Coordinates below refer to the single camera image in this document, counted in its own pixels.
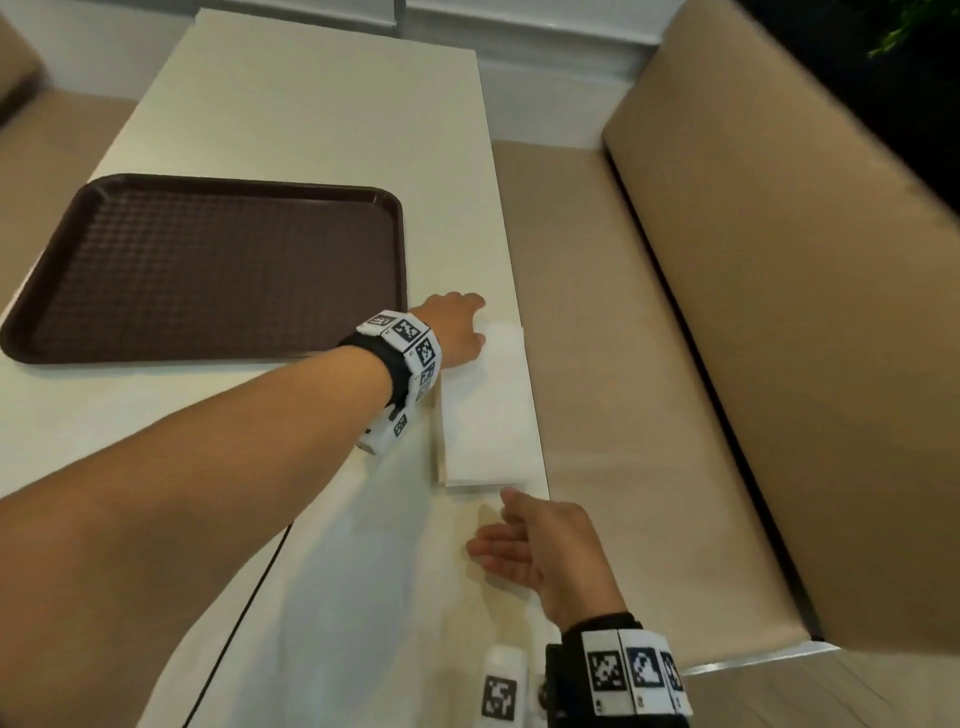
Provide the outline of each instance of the white table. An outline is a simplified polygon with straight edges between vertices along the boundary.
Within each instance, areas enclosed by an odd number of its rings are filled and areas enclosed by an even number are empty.
[[[411,303],[476,290],[487,318],[519,321],[469,51],[203,11],[94,177],[120,172],[383,187],[403,204]],[[267,368],[0,358],[0,494]],[[192,726],[468,725],[490,644],[542,669],[556,633],[537,599],[463,554],[498,499],[447,495],[433,470],[429,418],[383,462],[350,457],[294,525]],[[545,476],[531,491],[547,495]],[[142,726],[182,725],[275,548],[187,635]]]

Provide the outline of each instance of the floor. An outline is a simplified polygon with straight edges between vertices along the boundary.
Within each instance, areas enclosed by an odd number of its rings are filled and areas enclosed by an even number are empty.
[[[960,725],[960,659],[836,651],[686,678],[695,728]]]

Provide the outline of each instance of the paper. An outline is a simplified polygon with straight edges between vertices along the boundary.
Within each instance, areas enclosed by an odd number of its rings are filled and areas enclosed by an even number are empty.
[[[540,472],[539,436],[523,329],[479,325],[480,358],[440,378],[441,482],[447,487],[521,485]]]

